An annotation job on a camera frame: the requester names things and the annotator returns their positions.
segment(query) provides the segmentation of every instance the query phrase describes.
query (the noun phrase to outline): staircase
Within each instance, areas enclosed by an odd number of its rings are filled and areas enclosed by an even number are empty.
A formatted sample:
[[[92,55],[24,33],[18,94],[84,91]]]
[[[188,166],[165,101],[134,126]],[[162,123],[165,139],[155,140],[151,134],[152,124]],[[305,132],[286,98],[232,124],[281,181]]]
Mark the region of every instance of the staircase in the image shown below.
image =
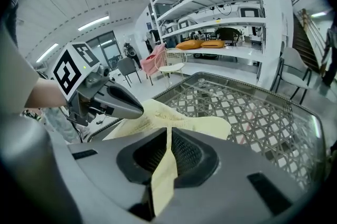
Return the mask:
[[[314,72],[319,73],[320,70],[310,41],[295,15],[293,48],[300,53],[302,60],[309,68],[311,68]]]

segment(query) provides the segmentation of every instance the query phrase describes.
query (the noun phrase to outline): pink chair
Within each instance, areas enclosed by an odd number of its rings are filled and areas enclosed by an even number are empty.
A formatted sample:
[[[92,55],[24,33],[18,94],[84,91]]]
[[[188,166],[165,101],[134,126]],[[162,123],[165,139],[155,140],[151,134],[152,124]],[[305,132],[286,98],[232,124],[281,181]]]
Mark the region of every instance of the pink chair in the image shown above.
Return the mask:
[[[157,55],[159,55],[164,50],[165,50],[165,44],[156,45],[154,47],[154,50],[150,54],[150,57],[151,56],[154,56],[154,57],[151,57],[149,59],[141,59],[141,66],[142,66],[143,71],[146,73],[146,79],[147,79],[147,76],[149,76],[152,86],[153,86],[153,83],[151,80],[151,75],[155,74],[158,71],[154,62],[155,62]]]

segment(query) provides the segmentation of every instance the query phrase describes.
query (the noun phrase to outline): ceiling light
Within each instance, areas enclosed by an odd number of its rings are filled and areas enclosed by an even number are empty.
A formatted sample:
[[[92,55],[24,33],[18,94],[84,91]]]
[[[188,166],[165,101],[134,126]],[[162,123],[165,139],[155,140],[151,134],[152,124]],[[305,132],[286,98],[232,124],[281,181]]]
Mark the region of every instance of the ceiling light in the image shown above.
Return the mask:
[[[51,48],[49,48],[45,53],[43,53],[43,55],[42,55],[40,58],[38,58],[38,60],[36,61],[36,63],[39,63],[40,61],[42,61],[42,59],[43,59],[45,56],[47,56],[47,54],[48,54],[50,51],[52,51],[56,46],[58,46],[58,44],[53,44],[53,45],[51,46]]]
[[[326,15],[326,12],[319,12],[319,13],[311,15],[311,17],[319,17],[319,16],[325,16],[325,15]]]
[[[84,25],[84,26],[78,28],[78,30],[83,30],[83,29],[85,29],[85,28],[88,28],[88,27],[90,27],[90,26],[96,24],[96,23],[99,23],[99,22],[102,22],[102,21],[105,21],[105,20],[108,20],[108,19],[109,19],[109,16],[102,17],[102,18],[100,18],[100,19],[97,19],[97,20],[95,20],[95,21],[92,21],[92,22],[90,22],[90,23],[88,23],[88,24],[86,24],[86,25]]]
[[[112,43],[112,40],[109,40],[109,41],[106,41],[106,42],[102,43],[101,46],[102,46],[102,45],[109,44],[109,43]]]

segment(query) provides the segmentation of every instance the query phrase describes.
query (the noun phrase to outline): orange cushion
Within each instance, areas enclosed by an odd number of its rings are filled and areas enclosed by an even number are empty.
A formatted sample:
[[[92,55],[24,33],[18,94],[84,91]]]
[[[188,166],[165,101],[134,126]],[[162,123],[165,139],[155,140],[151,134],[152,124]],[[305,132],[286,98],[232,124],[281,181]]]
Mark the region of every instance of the orange cushion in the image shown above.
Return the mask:
[[[209,40],[202,43],[203,48],[221,48],[225,46],[225,41],[222,40]]]
[[[182,49],[182,50],[196,49],[196,48],[200,48],[201,47],[200,45],[203,42],[204,40],[188,40],[180,44],[177,44],[175,48]]]

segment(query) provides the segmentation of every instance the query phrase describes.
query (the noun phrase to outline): person's arm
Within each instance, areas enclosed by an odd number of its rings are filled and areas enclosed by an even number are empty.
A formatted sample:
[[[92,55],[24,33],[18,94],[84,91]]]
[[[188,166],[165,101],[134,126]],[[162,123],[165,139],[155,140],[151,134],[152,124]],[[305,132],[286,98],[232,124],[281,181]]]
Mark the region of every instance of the person's arm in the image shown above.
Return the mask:
[[[39,78],[33,88],[25,107],[44,108],[67,105],[66,100],[58,88],[57,82]]]

